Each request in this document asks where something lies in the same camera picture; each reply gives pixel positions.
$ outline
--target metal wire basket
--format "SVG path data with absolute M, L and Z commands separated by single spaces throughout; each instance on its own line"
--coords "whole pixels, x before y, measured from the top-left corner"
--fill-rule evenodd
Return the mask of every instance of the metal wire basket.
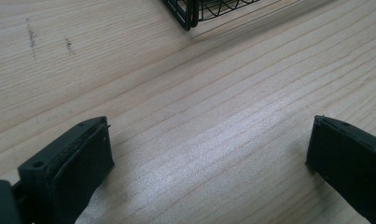
M 185 30 L 259 0 L 163 0 Z

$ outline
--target wooden table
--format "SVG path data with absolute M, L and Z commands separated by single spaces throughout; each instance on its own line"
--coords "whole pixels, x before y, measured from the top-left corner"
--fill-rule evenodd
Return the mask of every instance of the wooden table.
M 161 0 L 0 0 L 0 178 L 105 115 L 77 223 L 366 223 L 304 162 L 315 115 L 376 135 L 376 0 L 251 10 L 185 32 Z

